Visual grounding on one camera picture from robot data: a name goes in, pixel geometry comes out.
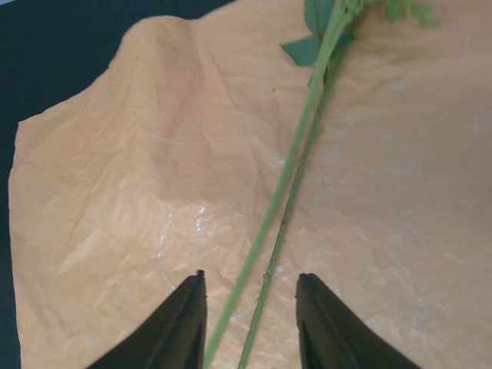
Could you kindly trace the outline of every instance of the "plant stem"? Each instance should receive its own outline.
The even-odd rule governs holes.
[[[318,92],[320,91],[321,83],[323,81],[323,75],[326,71],[334,47],[337,44],[337,41],[340,38],[340,35],[345,26],[358,12],[362,10],[362,3],[363,2],[361,2],[360,0],[359,2],[357,2],[357,0],[340,0],[335,2],[330,21],[327,25],[327,30],[324,33],[323,42],[321,43],[321,50],[318,55],[316,65],[314,67],[314,74],[311,80],[311,86],[306,97],[306,102],[304,103],[304,109],[301,113],[299,125],[294,135],[294,140],[292,141],[291,148],[288,152],[284,167],[282,168],[282,172],[280,174],[280,178],[278,179],[277,186],[275,187],[271,202],[268,205],[267,212],[263,218],[263,221],[261,222],[260,229],[258,230],[257,236],[253,242],[253,245],[251,246],[251,250],[246,257],[238,280],[236,281],[236,284],[231,292],[231,295],[229,296],[224,310],[219,317],[217,327],[212,332],[211,339],[208,342],[208,346],[205,350],[204,356],[204,369],[208,369],[214,359],[215,352],[217,351],[222,336],[224,335],[225,329],[227,328],[228,323],[231,320],[231,316],[234,312],[234,309],[236,308],[236,305],[238,304],[242,291],[244,290],[244,287],[248,282],[251,270],[253,269],[256,259],[258,258],[258,254],[263,246],[264,240],[267,237],[268,230],[273,223],[275,213],[284,196],[289,179],[292,177],[299,149],[301,148],[301,143],[303,141],[305,132],[308,129],[308,123],[311,118],[315,99]]]
[[[263,276],[263,285],[261,286],[260,295],[258,297],[258,302],[256,308],[254,309],[253,318],[251,320],[250,329],[246,341],[244,343],[243,352],[241,355],[241,360],[239,361],[238,369],[245,369],[249,354],[253,347],[254,337],[260,323],[261,314],[263,313],[264,303],[267,299],[268,290],[271,285],[271,280],[273,278],[275,268],[277,267],[278,257],[281,253],[281,249],[285,239],[285,233],[287,231],[287,226],[290,221],[292,212],[294,210],[294,204],[298,196],[299,188],[301,186],[302,177],[306,170],[306,163],[309,159],[309,154],[313,147],[313,143],[317,137],[318,128],[323,118],[323,113],[326,108],[328,98],[330,97],[331,90],[333,89],[334,83],[337,79],[338,72],[340,70],[341,61],[343,55],[342,52],[338,52],[332,59],[330,63],[330,71],[327,74],[327,81],[324,86],[324,92],[320,100],[320,104],[314,116],[314,121],[311,129],[308,133],[306,143],[304,145],[304,150],[302,151],[301,159],[299,160],[298,169],[294,175],[294,181],[292,183],[291,191],[289,193],[289,198],[287,204],[285,205],[284,216],[282,218],[280,230],[278,231],[277,240],[275,242],[274,250],[271,253],[270,263],[268,264],[267,272]]]

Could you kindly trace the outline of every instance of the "dark background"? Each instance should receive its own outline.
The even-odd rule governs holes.
[[[21,367],[8,228],[18,123],[86,89],[137,21],[155,15],[199,18],[229,2],[15,0],[0,6],[0,368]]]

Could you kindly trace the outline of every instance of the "leaf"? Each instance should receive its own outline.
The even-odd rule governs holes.
[[[304,21],[313,35],[326,31],[333,0],[304,0]]]
[[[384,7],[386,19],[390,23],[394,23],[404,17],[407,10],[407,2],[405,0],[386,0]]]
[[[351,33],[347,33],[347,32],[342,33],[340,38],[338,39],[337,44],[335,45],[332,55],[334,55],[335,52],[344,50],[347,46],[349,46],[349,44],[353,40],[355,40],[355,36],[352,35]]]
[[[281,47],[291,56],[296,65],[307,67],[313,65],[317,60],[321,45],[319,38],[311,35],[297,41],[282,44]]]

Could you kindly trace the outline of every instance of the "paper sheet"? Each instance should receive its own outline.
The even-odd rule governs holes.
[[[301,0],[139,22],[80,95],[23,121],[10,178],[26,369],[89,365],[204,269],[210,334],[261,223],[311,75],[282,42]],[[249,367],[299,368],[294,290],[316,273],[424,368],[492,367],[492,4],[439,30],[373,10],[351,46]],[[214,369],[235,367],[272,228]]]

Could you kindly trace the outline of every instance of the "thin stem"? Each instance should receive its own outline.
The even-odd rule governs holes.
[[[324,87],[324,92],[321,97],[320,104],[316,111],[316,115],[314,116],[314,121],[311,126],[311,129],[308,133],[306,143],[304,145],[304,150],[302,151],[301,158],[299,160],[298,169],[294,175],[294,181],[292,183],[291,191],[289,194],[289,198],[287,200],[287,204],[285,205],[284,216],[282,218],[280,230],[278,231],[277,240],[275,242],[274,250],[271,253],[270,263],[268,264],[267,272],[263,276],[263,285],[261,286],[260,295],[258,297],[258,302],[256,308],[254,309],[253,318],[251,320],[250,329],[248,332],[248,336],[246,337],[246,341],[244,343],[243,352],[241,355],[241,360],[239,361],[238,369],[245,369],[249,354],[251,353],[251,349],[253,347],[254,337],[256,335],[256,331],[258,329],[258,325],[260,323],[261,315],[263,313],[264,303],[267,299],[268,290],[271,285],[271,280],[274,275],[275,268],[277,267],[277,261],[281,253],[281,249],[285,239],[285,233],[287,231],[288,223],[291,219],[292,212],[294,210],[294,204],[298,196],[299,188],[301,186],[302,177],[306,170],[306,163],[309,158],[309,154],[311,153],[311,149],[313,147],[313,143],[317,137],[318,127],[323,118],[323,113],[326,108],[328,98],[330,97],[331,90],[333,89],[334,83],[337,79],[338,72],[340,70],[340,65],[342,61],[343,55],[342,52],[338,52],[331,64],[330,71],[327,74],[327,81]]]
[[[274,194],[272,196],[271,202],[268,205],[267,212],[261,222],[260,229],[258,230],[257,236],[251,246],[248,256],[244,262],[241,273],[239,274],[238,280],[229,296],[229,299],[219,317],[217,327],[215,327],[212,332],[210,341],[208,342],[207,349],[205,350],[204,356],[204,369],[208,369],[211,362],[214,360],[215,352],[221,342],[222,336],[225,333],[225,329],[228,326],[231,316],[238,304],[239,298],[241,297],[242,291],[248,282],[251,270],[253,269],[254,263],[258,258],[258,254],[263,246],[264,240],[267,237],[268,230],[273,223],[275,213],[277,212],[278,206],[284,196],[286,187],[292,174],[294,172],[294,166],[296,164],[296,159],[298,157],[299,150],[301,148],[301,143],[303,141],[305,132],[308,129],[308,124],[313,111],[315,99],[318,92],[321,89],[321,83],[323,81],[323,74],[326,71],[328,62],[330,60],[331,54],[337,44],[338,39],[345,26],[352,20],[352,18],[359,12],[363,6],[360,0],[343,0],[335,2],[333,12],[331,13],[330,21],[327,25],[327,30],[324,33],[323,42],[321,43],[321,50],[318,55],[316,65],[314,67],[313,79],[311,81],[311,86],[306,97],[306,102],[304,103],[304,109],[301,113],[298,128],[296,129],[294,140],[291,144],[291,148],[288,152],[287,159],[285,161],[284,167],[278,179],[277,186],[275,187]]]

